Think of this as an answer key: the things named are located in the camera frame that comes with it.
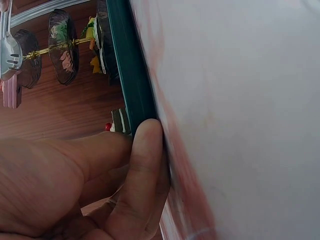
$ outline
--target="small figurine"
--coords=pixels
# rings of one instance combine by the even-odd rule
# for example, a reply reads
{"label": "small figurine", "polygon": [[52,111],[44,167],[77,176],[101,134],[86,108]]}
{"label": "small figurine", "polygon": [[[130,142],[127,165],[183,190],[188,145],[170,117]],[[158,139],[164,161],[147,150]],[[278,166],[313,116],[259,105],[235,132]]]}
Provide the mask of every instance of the small figurine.
{"label": "small figurine", "polygon": [[119,108],[112,111],[113,123],[107,123],[105,125],[105,131],[117,132],[126,135],[131,134],[129,119],[125,108]]}

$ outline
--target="yellow object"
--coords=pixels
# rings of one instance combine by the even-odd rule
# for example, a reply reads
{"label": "yellow object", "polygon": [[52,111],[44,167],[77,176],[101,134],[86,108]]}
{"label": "yellow object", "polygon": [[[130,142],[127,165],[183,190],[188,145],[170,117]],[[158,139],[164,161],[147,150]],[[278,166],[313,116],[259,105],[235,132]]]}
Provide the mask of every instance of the yellow object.
{"label": "yellow object", "polygon": [[[92,18],[90,19],[90,21],[88,22],[88,25],[91,24],[91,23],[93,23],[95,20],[96,20],[96,18],[95,18],[95,17],[92,17]],[[89,27],[89,28],[87,29],[85,38],[86,38],[86,39],[88,39],[88,38],[90,38],[90,39],[94,38],[94,28],[93,28],[93,27]]]}
{"label": "yellow object", "polygon": [[92,58],[90,65],[93,66],[93,73],[94,74],[99,74],[101,73],[100,70],[100,63],[99,63],[99,58],[98,56],[95,56],[94,58]]}

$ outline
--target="gold rod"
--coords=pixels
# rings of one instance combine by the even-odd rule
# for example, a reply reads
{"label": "gold rod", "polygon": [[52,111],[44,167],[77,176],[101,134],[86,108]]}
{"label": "gold rod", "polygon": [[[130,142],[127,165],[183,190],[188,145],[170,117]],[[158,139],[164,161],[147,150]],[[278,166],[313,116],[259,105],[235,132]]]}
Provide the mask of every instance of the gold rod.
{"label": "gold rod", "polygon": [[[72,41],[72,44],[73,44],[73,45],[79,45],[79,44],[87,43],[87,42],[90,42],[91,39],[92,39],[91,37],[82,38],[82,39],[74,39],[74,40]],[[30,52],[30,53],[27,54],[26,56],[23,56],[23,58],[24,58],[24,59],[27,59],[27,60],[35,59],[36,57],[38,57],[38,56],[40,56],[40,55],[47,54],[47,53],[49,53],[49,48]]]}

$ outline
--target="glass plate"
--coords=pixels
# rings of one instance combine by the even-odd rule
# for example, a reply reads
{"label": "glass plate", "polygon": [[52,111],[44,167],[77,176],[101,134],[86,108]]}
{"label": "glass plate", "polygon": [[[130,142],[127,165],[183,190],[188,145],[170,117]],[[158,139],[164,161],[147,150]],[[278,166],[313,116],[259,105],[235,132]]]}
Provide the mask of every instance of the glass plate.
{"label": "glass plate", "polygon": [[102,61],[110,76],[110,84],[118,82],[119,71],[112,39],[106,0],[97,0],[97,35],[102,46]]}
{"label": "glass plate", "polygon": [[79,48],[75,23],[64,10],[55,9],[49,16],[49,55],[58,81],[70,84],[79,71]]}
{"label": "glass plate", "polygon": [[[36,36],[28,30],[20,29],[14,35],[14,38],[20,44],[24,56],[28,53],[39,50],[39,42]],[[41,70],[41,56],[37,56],[35,59],[24,60],[21,66],[21,73],[17,76],[17,81],[23,87],[32,89],[40,79]]]}

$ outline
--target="red dot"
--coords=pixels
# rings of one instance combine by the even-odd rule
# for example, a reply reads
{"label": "red dot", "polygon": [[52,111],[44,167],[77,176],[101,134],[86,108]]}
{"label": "red dot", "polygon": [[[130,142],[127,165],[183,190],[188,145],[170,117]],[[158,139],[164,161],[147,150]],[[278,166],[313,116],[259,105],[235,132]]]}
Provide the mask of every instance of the red dot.
{"label": "red dot", "polygon": [[111,127],[112,127],[112,124],[111,124],[111,123],[107,123],[107,124],[105,125],[105,130],[106,130],[107,132],[110,132]]}

